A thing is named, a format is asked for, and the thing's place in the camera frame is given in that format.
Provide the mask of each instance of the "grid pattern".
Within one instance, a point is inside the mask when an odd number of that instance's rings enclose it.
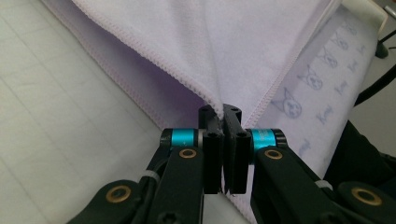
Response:
[[[0,223],[66,222],[161,134],[38,0],[0,2],[0,126]],[[204,222],[246,221],[211,195]]]

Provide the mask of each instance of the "black wire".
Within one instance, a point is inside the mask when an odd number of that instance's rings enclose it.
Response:
[[[155,165],[153,172],[157,173],[159,176],[162,176],[163,169],[166,166],[167,162],[168,162],[167,159],[163,159],[159,161]],[[141,224],[146,222],[147,215],[149,213],[149,208],[151,207],[151,203],[154,198],[155,191],[157,189],[157,182],[152,177],[143,176],[139,181],[139,187],[142,189],[143,203],[137,209],[131,224]]]
[[[377,80],[373,85],[371,85],[369,88],[362,91],[361,94],[359,94],[358,99],[355,102],[355,106],[370,99],[372,96],[384,89],[394,78],[396,78],[396,64],[393,65],[393,67],[390,68],[388,72],[379,80]]]

